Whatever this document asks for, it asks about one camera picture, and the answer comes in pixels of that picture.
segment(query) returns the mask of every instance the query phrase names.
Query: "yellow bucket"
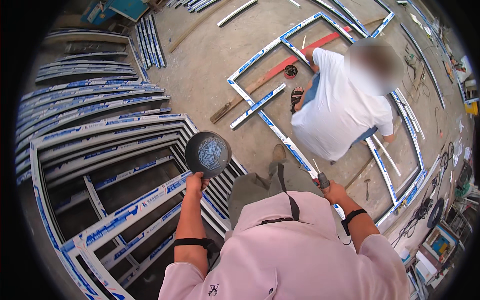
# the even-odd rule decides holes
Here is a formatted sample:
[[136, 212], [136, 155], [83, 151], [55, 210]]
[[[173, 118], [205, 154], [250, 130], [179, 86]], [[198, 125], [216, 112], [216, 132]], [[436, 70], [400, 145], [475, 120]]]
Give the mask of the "yellow bucket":
[[467, 114], [473, 114], [475, 116], [479, 115], [479, 108], [476, 102], [465, 104], [465, 110], [467, 111]]

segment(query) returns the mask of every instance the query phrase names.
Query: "white t-shirt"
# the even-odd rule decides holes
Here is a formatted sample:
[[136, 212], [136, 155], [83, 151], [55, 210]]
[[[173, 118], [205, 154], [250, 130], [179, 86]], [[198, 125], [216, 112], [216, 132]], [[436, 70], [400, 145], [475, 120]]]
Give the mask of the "white t-shirt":
[[315, 49], [313, 62], [320, 67], [315, 99], [292, 117], [293, 132], [312, 153], [338, 160], [369, 128], [383, 136], [394, 133], [392, 108], [383, 96], [357, 89], [344, 71], [344, 56]]
[[193, 264], [170, 264], [158, 300], [408, 299], [405, 267], [384, 236], [370, 235], [356, 254], [338, 239], [325, 198], [288, 194], [299, 222], [258, 226], [292, 216], [284, 192], [244, 206], [218, 266], [204, 277]]

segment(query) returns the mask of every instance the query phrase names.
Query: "pink shirt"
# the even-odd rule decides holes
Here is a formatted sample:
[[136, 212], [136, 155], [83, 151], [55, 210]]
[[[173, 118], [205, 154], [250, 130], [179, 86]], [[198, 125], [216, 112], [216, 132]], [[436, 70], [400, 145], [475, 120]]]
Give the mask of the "pink shirt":
[[192, 264], [169, 265], [158, 299], [408, 299], [405, 268], [384, 236], [367, 237], [357, 255], [338, 239], [325, 198], [288, 194], [299, 222], [257, 226], [291, 217], [285, 193], [245, 206], [219, 265], [206, 278]]

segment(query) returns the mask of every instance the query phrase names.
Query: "foot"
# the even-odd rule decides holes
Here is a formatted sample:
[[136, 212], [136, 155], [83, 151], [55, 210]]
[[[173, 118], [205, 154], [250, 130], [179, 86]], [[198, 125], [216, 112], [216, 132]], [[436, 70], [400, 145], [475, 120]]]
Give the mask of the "foot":
[[297, 112], [295, 106], [300, 102], [302, 95], [303, 95], [303, 88], [302, 87], [296, 87], [292, 91], [292, 97], [291, 97], [292, 109], [290, 110], [292, 112], [292, 114]]
[[282, 144], [278, 144], [273, 148], [273, 161], [280, 161], [282, 159], [287, 158], [285, 153], [285, 148]]

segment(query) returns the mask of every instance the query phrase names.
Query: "blue machine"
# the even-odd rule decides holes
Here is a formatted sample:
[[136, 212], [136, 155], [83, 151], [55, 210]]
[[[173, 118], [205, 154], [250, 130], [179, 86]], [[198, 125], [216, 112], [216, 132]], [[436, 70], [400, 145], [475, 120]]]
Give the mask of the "blue machine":
[[107, 7], [135, 23], [148, 10], [148, 5], [142, 0], [110, 0]]
[[147, 10], [148, 5], [142, 0], [93, 0], [85, 9], [81, 21], [100, 25], [118, 13], [136, 23]]
[[93, 0], [85, 9], [80, 20], [85, 23], [89, 22], [95, 25], [100, 25], [116, 14], [117, 12], [111, 10], [108, 6], [102, 5], [98, 0]]

